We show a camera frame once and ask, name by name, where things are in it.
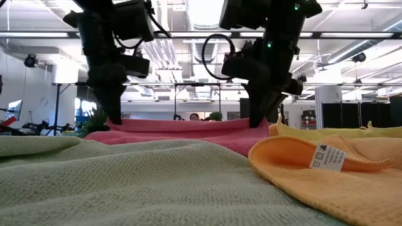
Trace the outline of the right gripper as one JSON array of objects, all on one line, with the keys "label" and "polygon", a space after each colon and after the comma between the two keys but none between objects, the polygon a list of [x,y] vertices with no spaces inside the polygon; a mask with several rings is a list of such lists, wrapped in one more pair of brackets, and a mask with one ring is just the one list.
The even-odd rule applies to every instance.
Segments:
[{"label": "right gripper", "polygon": [[257,39],[247,43],[241,51],[230,53],[224,60],[221,73],[230,78],[247,80],[244,88],[249,96],[249,127],[258,127],[264,118],[261,106],[265,92],[272,91],[268,104],[267,118],[278,116],[278,106],[287,98],[286,94],[300,95],[303,84],[292,78],[290,66],[295,53],[300,49],[289,46],[274,46],[272,41]]}]

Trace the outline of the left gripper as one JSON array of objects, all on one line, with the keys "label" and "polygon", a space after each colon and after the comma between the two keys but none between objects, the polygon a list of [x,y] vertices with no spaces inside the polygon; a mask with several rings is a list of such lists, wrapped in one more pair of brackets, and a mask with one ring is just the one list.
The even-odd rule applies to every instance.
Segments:
[{"label": "left gripper", "polygon": [[113,124],[121,124],[121,95],[126,90],[128,76],[146,78],[150,61],[138,56],[118,54],[112,62],[91,65],[87,85]]}]

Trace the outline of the yellow microfiber towel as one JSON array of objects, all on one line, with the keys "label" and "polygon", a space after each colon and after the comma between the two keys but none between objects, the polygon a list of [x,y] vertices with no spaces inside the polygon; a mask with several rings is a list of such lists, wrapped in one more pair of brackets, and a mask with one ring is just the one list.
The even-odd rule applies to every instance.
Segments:
[{"label": "yellow microfiber towel", "polygon": [[358,129],[337,129],[325,128],[316,130],[295,129],[281,122],[281,118],[277,123],[280,136],[296,137],[306,141],[319,141],[327,136],[340,135],[346,138],[365,138],[365,137],[391,137],[402,138],[402,126],[400,127],[374,127],[369,121],[367,127]]}]

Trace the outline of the pink microfiber towel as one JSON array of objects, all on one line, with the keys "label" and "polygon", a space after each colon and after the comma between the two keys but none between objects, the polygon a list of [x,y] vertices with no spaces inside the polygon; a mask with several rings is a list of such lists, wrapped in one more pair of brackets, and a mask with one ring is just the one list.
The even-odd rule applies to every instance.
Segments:
[{"label": "pink microfiber towel", "polygon": [[146,141],[192,139],[226,147],[243,156],[260,140],[269,137],[269,125],[263,120],[250,128],[248,119],[231,121],[161,121],[124,119],[121,125],[107,121],[108,131],[92,132],[86,140],[104,144],[127,144]]}]

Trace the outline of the light green microfiber towel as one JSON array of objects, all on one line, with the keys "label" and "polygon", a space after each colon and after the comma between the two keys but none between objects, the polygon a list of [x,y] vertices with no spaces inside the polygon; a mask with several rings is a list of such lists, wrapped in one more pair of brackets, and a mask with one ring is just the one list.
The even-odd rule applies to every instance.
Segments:
[{"label": "light green microfiber towel", "polygon": [[346,226],[205,141],[0,137],[0,226]]}]

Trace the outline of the orange towel with white label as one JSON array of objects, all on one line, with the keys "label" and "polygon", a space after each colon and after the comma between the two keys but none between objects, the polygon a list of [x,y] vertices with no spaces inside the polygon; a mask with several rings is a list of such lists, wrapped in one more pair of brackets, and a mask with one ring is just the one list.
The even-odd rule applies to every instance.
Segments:
[{"label": "orange towel with white label", "polygon": [[274,136],[248,160],[259,176],[346,223],[402,226],[402,138]]}]

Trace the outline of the small potted plant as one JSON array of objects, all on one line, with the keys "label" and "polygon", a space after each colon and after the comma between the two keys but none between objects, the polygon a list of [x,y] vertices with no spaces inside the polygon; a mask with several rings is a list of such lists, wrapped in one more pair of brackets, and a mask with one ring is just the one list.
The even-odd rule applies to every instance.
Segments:
[{"label": "small potted plant", "polygon": [[107,118],[107,114],[101,107],[87,112],[87,120],[83,122],[78,131],[79,137],[84,138],[93,132],[109,131],[110,127],[106,124]]}]

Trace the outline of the red and white shelf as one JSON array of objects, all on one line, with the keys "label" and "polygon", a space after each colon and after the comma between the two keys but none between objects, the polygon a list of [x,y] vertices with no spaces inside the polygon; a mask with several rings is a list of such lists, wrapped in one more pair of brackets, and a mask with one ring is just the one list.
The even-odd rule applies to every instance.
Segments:
[{"label": "red and white shelf", "polygon": [[304,110],[301,115],[301,129],[316,130],[317,118],[314,110]]}]

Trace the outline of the black metal stand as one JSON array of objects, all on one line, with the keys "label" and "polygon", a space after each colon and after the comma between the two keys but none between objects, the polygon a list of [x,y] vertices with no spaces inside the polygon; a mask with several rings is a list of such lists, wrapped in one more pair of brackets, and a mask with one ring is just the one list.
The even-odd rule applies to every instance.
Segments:
[{"label": "black metal stand", "polygon": [[48,132],[53,131],[53,135],[57,136],[57,127],[58,127],[58,113],[59,113],[59,105],[60,105],[60,94],[67,90],[70,86],[87,86],[87,82],[75,82],[75,83],[53,83],[57,87],[56,93],[56,102],[55,102],[55,118],[52,129]]}]

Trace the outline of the black partition panels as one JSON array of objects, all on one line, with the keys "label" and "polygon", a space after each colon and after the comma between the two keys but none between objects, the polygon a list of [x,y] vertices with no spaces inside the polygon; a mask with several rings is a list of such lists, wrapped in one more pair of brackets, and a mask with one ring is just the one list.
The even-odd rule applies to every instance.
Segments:
[{"label": "black partition panels", "polygon": [[322,104],[323,128],[402,126],[402,107],[380,102]]}]

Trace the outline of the black overhead light beam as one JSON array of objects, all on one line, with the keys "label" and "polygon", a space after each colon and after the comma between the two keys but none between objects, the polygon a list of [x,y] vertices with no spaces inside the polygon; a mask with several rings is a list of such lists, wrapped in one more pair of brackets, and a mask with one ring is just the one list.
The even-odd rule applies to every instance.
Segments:
[{"label": "black overhead light beam", "polygon": [[[202,39],[215,31],[171,31],[173,39]],[[221,31],[218,34],[228,36],[232,39],[259,38],[263,36],[262,31]],[[12,39],[79,39],[78,31],[0,31],[0,38]],[[402,31],[307,31],[301,32],[301,40],[402,40]]]}]

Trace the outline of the lit computer monitor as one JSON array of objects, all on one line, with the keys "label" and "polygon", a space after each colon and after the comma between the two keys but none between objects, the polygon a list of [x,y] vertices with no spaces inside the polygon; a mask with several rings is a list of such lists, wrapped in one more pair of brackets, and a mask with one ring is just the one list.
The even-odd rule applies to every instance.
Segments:
[{"label": "lit computer monitor", "polygon": [[10,102],[7,108],[6,119],[14,117],[18,121],[21,115],[22,105],[23,105],[22,100],[16,100],[14,102]]}]

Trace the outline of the black background rig frame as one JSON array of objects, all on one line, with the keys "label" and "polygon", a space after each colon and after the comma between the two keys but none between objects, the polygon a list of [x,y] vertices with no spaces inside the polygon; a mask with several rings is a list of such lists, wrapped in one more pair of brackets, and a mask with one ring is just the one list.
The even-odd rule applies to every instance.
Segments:
[{"label": "black background rig frame", "polygon": [[177,91],[177,87],[182,87],[185,88],[187,86],[191,87],[213,87],[216,86],[219,89],[218,95],[219,95],[219,112],[221,112],[221,92],[222,92],[222,84],[221,83],[203,83],[203,82],[193,82],[193,83],[174,83],[174,114],[177,114],[177,95],[181,92],[181,90]]}]

